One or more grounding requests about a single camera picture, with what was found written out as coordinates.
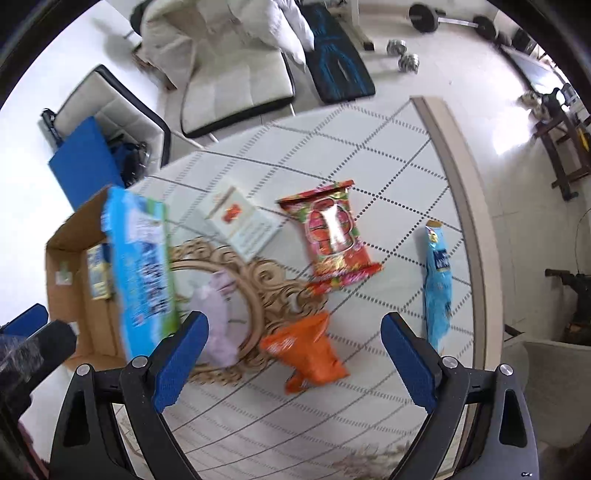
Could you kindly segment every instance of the patterned tablecloth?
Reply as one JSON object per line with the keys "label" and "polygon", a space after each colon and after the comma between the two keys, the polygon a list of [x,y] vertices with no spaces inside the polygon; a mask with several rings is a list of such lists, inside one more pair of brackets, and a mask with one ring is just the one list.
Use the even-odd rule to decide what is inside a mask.
{"label": "patterned tablecloth", "polygon": [[[381,106],[381,113],[372,105],[322,109],[234,135],[134,188],[169,205],[173,245],[204,236],[215,247],[220,245],[216,234],[196,207],[222,178],[269,212],[279,211],[280,197],[353,179],[350,203],[361,238],[372,259],[384,266],[368,281],[327,297],[330,338],[349,377],[286,396],[291,369],[271,362],[235,385],[185,386],[164,415],[205,480],[346,479],[355,475],[333,464],[360,449],[394,457],[404,451],[426,414],[410,401],[382,345],[379,325],[385,313],[397,310],[415,333],[425,335],[423,226],[428,219],[444,223],[453,273],[452,329],[444,353],[472,366],[470,276],[445,173],[411,102],[386,112]],[[282,216],[280,230],[260,253],[282,265],[287,278],[311,272],[299,229]],[[243,313],[244,301],[232,308]],[[124,410],[118,419],[137,448]],[[453,464],[461,427],[442,469]]]}

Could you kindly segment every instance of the red candy package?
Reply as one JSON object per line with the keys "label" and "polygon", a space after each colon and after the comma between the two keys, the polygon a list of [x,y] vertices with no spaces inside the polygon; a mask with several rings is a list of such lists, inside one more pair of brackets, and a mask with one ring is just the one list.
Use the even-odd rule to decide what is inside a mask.
{"label": "red candy package", "polygon": [[298,393],[349,376],[326,336],[328,325],[328,312],[320,312],[261,339],[261,349],[295,368],[285,383],[286,393]]}
{"label": "red candy package", "polygon": [[353,180],[278,200],[279,206],[304,226],[315,280],[308,285],[321,295],[364,280],[382,270],[372,263],[359,239],[349,206]]}

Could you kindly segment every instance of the wire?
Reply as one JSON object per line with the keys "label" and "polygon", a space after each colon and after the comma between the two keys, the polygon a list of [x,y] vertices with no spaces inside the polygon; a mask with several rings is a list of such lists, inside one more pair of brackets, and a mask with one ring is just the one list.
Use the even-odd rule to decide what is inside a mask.
{"label": "wire", "polygon": [[579,227],[583,221],[583,218],[585,218],[589,212],[591,212],[591,208],[589,208],[579,219],[579,223],[577,223],[577,231],[574,233],[574,262],[577,264],[577,273],[581,273],[579,270],[579,259],[577,258],[577,238],[579,237]]}

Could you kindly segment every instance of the open cardboard box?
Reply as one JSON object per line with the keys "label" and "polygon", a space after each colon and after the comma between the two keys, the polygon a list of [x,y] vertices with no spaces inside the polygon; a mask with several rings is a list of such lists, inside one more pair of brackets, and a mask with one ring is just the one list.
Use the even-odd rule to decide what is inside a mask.
{"label": "open cardboard box", "polygon": [[96,370],[127,364],[119,335],[116,297],[90,296],[86,250],[103,241],[100,216],[107,200],[104,187],[58,228],[46,245],[47,301],[51,320],[75,323],[76,353],[65,361],[74,370],[91,364]]}

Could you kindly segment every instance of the light blue snack package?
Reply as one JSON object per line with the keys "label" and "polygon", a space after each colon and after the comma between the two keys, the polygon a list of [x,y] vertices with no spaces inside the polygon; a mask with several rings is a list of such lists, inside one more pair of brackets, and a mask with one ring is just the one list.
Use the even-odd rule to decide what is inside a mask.
{"label": "light blue snack package", "polygon": [[166,205],[111,187],[101,224],[111,247],[126,358],[149,356],[180,326],[168,263]]}
{"label": "light blue snack package", "polygon": [[452,318],[452,271],[441,223],[429,220],[427,230],[427,278],[425,313],[427,339],[439,354],[439,343],[449,330]]}

